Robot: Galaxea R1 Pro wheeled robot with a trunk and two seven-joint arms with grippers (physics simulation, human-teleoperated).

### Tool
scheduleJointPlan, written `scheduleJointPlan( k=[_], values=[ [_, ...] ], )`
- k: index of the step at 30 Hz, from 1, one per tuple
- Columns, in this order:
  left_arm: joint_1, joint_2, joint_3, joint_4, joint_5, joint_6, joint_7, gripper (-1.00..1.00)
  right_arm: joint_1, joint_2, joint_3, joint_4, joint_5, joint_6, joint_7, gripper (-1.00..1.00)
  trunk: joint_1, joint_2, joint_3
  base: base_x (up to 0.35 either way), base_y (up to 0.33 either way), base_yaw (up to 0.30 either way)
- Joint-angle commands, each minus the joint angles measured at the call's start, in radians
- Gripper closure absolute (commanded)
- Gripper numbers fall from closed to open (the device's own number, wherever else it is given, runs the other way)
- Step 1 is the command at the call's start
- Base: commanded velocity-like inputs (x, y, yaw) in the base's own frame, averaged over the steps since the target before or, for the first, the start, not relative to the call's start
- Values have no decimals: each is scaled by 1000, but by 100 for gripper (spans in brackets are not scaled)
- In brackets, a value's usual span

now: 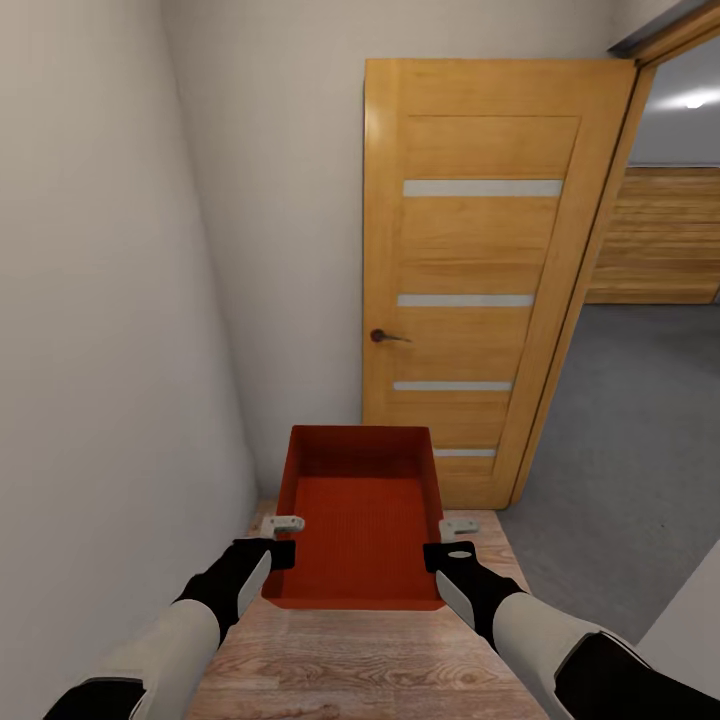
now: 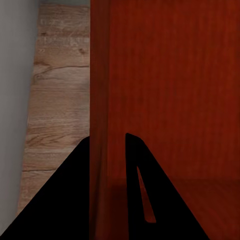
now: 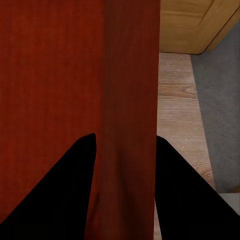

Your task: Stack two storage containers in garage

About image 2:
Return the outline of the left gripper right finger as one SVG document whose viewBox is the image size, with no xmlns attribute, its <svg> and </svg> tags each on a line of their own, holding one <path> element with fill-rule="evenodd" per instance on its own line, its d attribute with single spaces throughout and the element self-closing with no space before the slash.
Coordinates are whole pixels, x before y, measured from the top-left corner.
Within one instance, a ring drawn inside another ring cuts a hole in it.
<svg viewBox="0 0 240 240">
<path fill-rule="evenodd" d="M 210 240 L 145 142 L 125 135 L 129 240 Z M 156 223 L 145 220 L 139 168 Z"/>
</svg>

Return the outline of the storage box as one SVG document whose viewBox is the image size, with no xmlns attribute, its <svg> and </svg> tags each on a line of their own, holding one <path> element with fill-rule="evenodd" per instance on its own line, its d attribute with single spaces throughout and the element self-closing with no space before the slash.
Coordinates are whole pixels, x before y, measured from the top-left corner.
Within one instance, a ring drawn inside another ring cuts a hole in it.
<svg viewBox="0 0 240 240">
<path fill-rule="evenodd" d="M 90 5 L 89 240 L 129 240 L 126 133 L 210 240 L 240 240 L 240 0 Z"/>
</svg>

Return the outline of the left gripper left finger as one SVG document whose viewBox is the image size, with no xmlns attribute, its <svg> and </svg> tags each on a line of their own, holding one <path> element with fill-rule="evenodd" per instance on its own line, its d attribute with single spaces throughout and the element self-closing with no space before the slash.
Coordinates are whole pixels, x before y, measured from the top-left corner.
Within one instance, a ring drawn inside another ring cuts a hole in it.
<svg viewBox="0 0 240 240">
<path fill-rule="evenodd" d="M 0 240 L 89 240 L 90 137 L 84 138 Z"/>
</svg>

